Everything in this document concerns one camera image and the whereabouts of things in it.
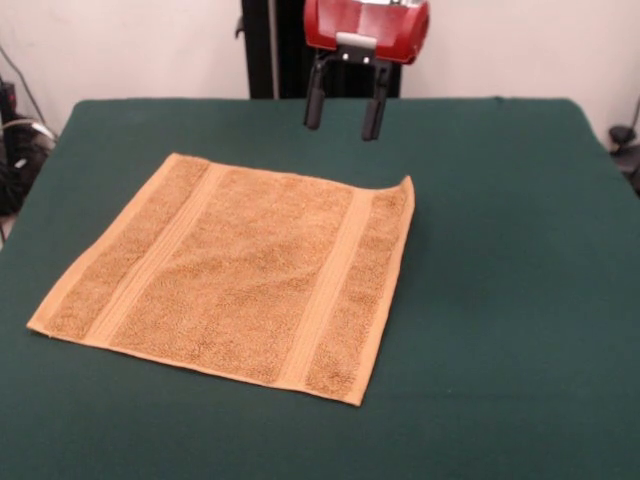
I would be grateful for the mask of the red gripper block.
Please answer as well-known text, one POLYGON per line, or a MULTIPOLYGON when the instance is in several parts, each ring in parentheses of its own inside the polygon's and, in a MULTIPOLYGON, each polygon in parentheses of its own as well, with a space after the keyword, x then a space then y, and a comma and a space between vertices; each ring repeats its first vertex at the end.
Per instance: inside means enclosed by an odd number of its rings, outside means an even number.
MULTIPOLYGON (((306 43, 335 51, 341 46, 371 51, 384 61, 410 65, 424 45, 430 23, 427 1, 310 0, 304 4, 306 43)), ((317 130, 325 100, 324 77, 330 61, 317 55, 311 69, 304 126, 317 130)), ((391 64, 376 62, 373 96, 365 112, 361 138, 379 138, 391 78, 391 64)))

